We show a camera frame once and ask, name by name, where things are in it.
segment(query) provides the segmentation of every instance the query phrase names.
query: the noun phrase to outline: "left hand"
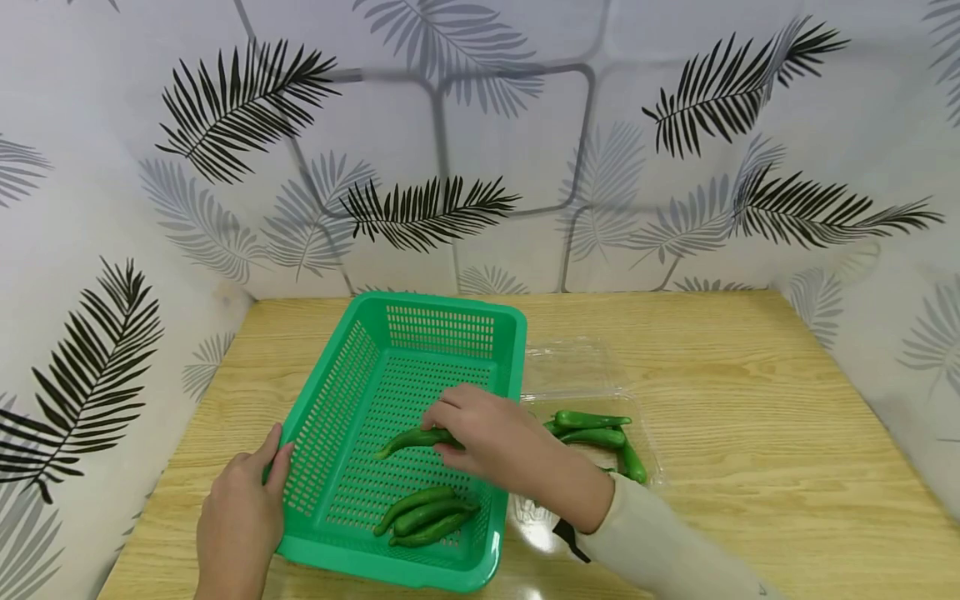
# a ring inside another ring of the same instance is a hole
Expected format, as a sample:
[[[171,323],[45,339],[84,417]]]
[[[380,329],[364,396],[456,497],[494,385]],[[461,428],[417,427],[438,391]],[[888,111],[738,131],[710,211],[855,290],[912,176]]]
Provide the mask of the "left hand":
[[[237,454],[213,481],[197,522],[197,600],[259,600],[283,537],[283,486],[293,443],[277,449],[279,423],[254,454]],[[263,470],[274,463],[266,485]]]

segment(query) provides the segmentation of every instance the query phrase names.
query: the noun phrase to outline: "black strap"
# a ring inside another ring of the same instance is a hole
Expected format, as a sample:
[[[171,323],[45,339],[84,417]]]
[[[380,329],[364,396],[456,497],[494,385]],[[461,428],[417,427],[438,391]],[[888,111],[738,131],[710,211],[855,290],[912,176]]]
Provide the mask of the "black strap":
[[[560,519],[557,526],[553,528],[553,533],[557,534],[561,540],[566,542],[566,545],[570,547],[570,552],[572,552],[575,557],[584,563],[590,563],[590,557],[577,547],[577,532],[573,529],[573,525]]]

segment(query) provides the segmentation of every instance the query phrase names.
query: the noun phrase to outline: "hand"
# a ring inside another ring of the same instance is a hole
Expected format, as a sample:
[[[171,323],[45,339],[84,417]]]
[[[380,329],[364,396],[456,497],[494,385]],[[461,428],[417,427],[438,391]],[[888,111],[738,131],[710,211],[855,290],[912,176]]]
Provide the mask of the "hand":
[[[196,600],[259,600],[263,594],[283,537],[283,486],[293,453],[293,443],[277,450],[281,433],[275,424],[254,454],[237,454],[213,481],[197,522]],[[271,462],[264,485],[263,470]]]
[[[536,500],[581,532],[596,531],[610,509],[610,476],[507,398],[449,388],[423,415],[421,427],[434,426],[464,446],[435,445],[445,465]]]

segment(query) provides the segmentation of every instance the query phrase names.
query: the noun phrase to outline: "green plastic basket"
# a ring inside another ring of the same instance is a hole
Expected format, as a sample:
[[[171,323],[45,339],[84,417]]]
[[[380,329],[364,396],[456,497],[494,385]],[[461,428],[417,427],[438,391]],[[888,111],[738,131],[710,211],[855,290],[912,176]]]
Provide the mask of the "green plastic basket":
[[[444,388],[467,382],[519,401],[526,329],[518,310],[479,300],[355,298],[283,425],[295,448],[277,552],[410,588],[484,586],[500,562],[507,493],[444,467],[432,448],[372,455],[419,425]],[[460,531],[417,549],[373,535],[394,502],[438,485],[481,507]]]

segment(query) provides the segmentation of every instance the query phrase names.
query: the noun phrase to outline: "white sleeve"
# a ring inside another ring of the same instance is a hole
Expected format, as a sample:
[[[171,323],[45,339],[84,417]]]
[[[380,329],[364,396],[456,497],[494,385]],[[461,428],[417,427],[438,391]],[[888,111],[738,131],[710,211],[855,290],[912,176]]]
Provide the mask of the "white sleeve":
[[[687,527],[665,502],[612,474],[607,517],[577,546],[592,560],[659,600],[785,600],[754,572]]]

